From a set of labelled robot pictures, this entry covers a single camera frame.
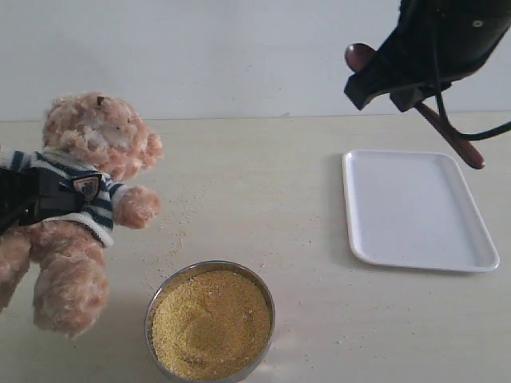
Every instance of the teddy bear head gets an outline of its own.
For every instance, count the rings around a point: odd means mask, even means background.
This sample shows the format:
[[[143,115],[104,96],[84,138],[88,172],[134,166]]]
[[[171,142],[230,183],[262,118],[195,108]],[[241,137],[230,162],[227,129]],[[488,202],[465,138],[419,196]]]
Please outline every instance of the teddy bear head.
[[[119,97],[87,92],[59,97],[46,112],[44,148],[127,180],[163,155],[160,137]]]

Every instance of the teddy bear leg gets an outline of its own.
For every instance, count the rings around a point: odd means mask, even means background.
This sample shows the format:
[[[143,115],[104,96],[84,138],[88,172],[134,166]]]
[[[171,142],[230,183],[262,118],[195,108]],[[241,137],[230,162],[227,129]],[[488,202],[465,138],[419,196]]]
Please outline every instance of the teddy bear leg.
[[[16,287],[30,267],[30,241],[17,228],[0,237],[0,313],[5,309]]]
[[[34,288],[34,324],[71,339],[92,327],[108,301],[102,249],[80,245],[47,255]]]

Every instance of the teddy bear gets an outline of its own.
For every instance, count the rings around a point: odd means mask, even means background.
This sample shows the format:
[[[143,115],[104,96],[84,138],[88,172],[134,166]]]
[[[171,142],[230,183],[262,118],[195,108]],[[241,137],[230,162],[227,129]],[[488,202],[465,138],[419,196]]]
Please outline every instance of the teddy bear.
[[[0,236],[0,313],[30,264],[34,325],[75,339],[89,330],[108,303],[104,249],[114,225],[147,227],[161,211],[158,195],[124,182],[163,156],[160,137],[120,97],[87,92],[59,97],[45,114],[42,150],[0,144],[0,168],[44,168],[83,193],[80,211],[11,225]]]

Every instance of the black cable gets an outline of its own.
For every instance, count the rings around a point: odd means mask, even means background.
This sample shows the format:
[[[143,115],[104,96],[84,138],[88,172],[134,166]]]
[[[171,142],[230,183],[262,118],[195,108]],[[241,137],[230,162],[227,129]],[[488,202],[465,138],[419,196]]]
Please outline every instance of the black cable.
[[[433,73],[434,73],[434,90],[435,90],[435,100],[437,102],[438,114],[442,120],[443,124],[451,125],[449,121],[449,117],[447,117],[446,106],[444,105],[444,100],[442,97],[442,87],[440,83],[440,71],[438,69],[438,52],[437,52],[437,23],[436,23],[436,7],[434,2],[432,3],[432,9],[430,12],[430,21],[431,21],[431,51],[432,51],[432,61],[433,61]],[[458,130],[454,129],[456,134],[461,138],[468,141],[481,141],[487,140],[489,138],[499,136],[503,133],[511,131],[511,121],[506,122],[496,128],[486,130],[484,132],[479,133],[461,133]]]

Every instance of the white wall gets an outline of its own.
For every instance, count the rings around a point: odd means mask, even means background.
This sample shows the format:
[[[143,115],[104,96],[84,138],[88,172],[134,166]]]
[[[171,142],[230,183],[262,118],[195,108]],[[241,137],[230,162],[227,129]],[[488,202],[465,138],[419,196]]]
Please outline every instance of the white wall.
[[[99,89],[146,118],[358,113],[343,94],[353,41],[378,47],[399,0],[0,0],[0,120],[38,119]],[[446,96],[509,109],[511,35]],[[396,113],[387,96],[366,113]]]

